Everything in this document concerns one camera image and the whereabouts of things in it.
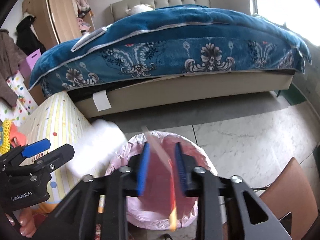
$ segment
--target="bed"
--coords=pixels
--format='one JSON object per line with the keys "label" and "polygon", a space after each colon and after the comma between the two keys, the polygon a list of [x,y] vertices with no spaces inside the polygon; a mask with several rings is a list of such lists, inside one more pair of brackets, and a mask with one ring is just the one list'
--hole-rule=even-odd
{"label": "bed", "polygon": [[[125,11],[137,4],[159,9],[126,17]],[[42,55],[30,88],[40,83],[45,96],[67,90],[89,118],[288,89],[293,74],[304,73],[304,60],[311,62],[311,56],[300,38],[263,19],[210,5],[214,7],[210,0],[112,4],[116,22]],[[103,111],[97,110],[92,98],[100,90],[106,90],[111,105]]]}

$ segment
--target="wooden cabinet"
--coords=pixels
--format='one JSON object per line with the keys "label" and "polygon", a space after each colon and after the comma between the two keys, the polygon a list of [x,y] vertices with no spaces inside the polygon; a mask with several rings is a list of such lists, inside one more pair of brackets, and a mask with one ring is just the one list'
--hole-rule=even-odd
{"label": "wooden cabinet", "polygon": [[[24,0],[22,10],[36,16],[33,25],[46,49],[82,36],[71,0]],[[83,20],[94,31],[91,15]]]}

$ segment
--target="robotic arm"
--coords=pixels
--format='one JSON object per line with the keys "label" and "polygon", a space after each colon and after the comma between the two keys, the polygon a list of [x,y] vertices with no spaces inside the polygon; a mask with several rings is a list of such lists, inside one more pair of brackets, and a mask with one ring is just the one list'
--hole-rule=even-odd
{"label": "robotic arm", "polygon": [[[91,240],[94,239],[96,224],[101,225],[101,240],[127,240],[126,196],[138,197],[137,188],[143,189],[145,185],[146,177],[140,174],[146,174],[141,172],[145,169],[142,163],[150,154],[150,147],[146,145],[147,142],[141,154],[131,157],[128,166],[120,167],[111,175],[100,178],[84,176],[49,214],[32,240]],[[8,154],[9,157],[15,156],[11,160],[19,155],[12,151]],[[6,164],[0,173],[0,235],[3,240],[24,239],[11,226],[4,212],[47,200],[46,184],[51,179],[51,165],[54,169],[60,167],[73,154],[73,148],[64,145],[29,167]],[[183,154],[179,143],[175,159],[181,190],[186,197],[199,198],[196,240],[223,239],[219,196],[225,199],[229,240],[291,239],[274,214],[240,176],[230,179],[214,176],[199,167],[193,157]],[[105,196],[105,206],[104,212],[98,214],[101,195]]]}

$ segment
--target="white label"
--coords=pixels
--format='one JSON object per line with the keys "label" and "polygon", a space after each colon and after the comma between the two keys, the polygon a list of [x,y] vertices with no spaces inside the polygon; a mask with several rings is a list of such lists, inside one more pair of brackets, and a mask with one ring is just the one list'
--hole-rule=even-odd
{"label": "white label", "polygon": [[107,97],[107,92],[105,90],[94,93],[92,97],[98,111],[111,108],[109,99]]}
{"label": "white label", "polygon": [[16,200],[19,200],[19,199],[22,199],[22,198],[25,198],[25,197],[29,197],[29,196],[31,196],[31,195],[32,195],[32,192],[31,192],[31,191],[28,191],[28,192],[26,192],[26,193],[24,193],[24,194],[18,195],[18,196],[16,196],[16,197],[12,197],[11,200],[12,200],[12,201],[16,201]]}

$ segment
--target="yellow toy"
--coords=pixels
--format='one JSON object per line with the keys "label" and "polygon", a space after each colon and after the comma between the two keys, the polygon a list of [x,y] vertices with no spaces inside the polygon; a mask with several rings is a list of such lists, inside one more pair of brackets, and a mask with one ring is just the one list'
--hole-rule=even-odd
{"label": "yellow toy", "polygon": [[10,127],[11,121],[4,120],[0,126],[0,154],[3,155],[10,151]]}

